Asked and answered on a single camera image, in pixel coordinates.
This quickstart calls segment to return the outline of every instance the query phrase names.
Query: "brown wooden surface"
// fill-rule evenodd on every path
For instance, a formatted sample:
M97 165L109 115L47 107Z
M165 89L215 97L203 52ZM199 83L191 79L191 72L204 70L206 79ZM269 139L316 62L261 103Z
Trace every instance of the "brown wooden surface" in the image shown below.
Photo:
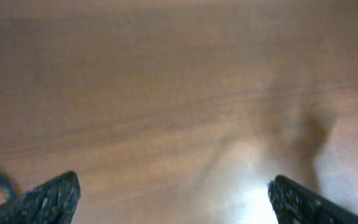
M75 170L73 223L274 223L277 174L358 214L358 1L0 0L0 167Z

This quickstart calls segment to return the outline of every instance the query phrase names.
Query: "wood grain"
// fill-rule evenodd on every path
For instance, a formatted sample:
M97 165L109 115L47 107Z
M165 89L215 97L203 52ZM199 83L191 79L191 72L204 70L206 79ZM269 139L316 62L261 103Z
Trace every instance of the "wood grain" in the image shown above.
M0 0L0 166L76 171L73 223L275 223L277 174L358 214L358 1Z

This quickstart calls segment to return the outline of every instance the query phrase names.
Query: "glossy surface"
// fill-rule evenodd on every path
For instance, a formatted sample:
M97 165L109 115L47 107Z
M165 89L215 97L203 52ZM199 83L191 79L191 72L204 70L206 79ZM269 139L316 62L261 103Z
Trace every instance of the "glossy surface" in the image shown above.
M0 167L75 170L73 223L275 223L277 174L358 214L358 1L0 0Z

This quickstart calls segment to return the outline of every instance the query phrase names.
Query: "wooden tabletop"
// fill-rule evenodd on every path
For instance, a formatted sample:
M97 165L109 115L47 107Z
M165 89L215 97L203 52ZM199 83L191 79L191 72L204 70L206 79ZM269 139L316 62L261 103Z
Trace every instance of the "wooden tabletop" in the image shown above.
M79 224L276 223L277 174L358 214L358 1L0 0L0 168Z

